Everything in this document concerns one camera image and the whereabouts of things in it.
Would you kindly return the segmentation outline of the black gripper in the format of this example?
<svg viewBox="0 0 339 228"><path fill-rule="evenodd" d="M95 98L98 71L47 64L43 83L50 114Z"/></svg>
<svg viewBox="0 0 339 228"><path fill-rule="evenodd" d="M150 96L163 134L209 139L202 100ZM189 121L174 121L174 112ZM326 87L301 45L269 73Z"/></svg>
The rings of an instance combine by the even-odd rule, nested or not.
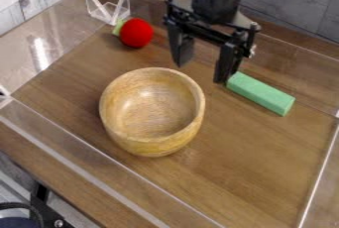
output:
<svg viewBox="0 0 339 228"><path fill-rule="evenodd" d="M243 56L255 55L255 34L261 31L259 23L237 11L231 21L222 24L223 27L235 30L227 34L214 29L213 24L194 12L193 0L165 0L165 3L167 13L163 22L169 31L175 64L182 67L193 59L195 38L222 46L214 82L226 83L239 70Z"/></svg>

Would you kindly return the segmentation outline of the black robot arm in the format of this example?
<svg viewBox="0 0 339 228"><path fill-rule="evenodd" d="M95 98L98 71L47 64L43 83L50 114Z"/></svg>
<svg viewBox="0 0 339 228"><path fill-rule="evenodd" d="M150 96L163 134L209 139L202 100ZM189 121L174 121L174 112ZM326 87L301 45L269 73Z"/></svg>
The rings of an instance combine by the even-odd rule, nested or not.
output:
<svg viewBox="0 0 339 228"><path fill-rule="evenodd" d="M261 25L245 16L242 0L165 0L170 50L183 66L194 57L195 39L221 47L215 83L226 83L238 72L245 57L255 53L255 34Z"/></svg>

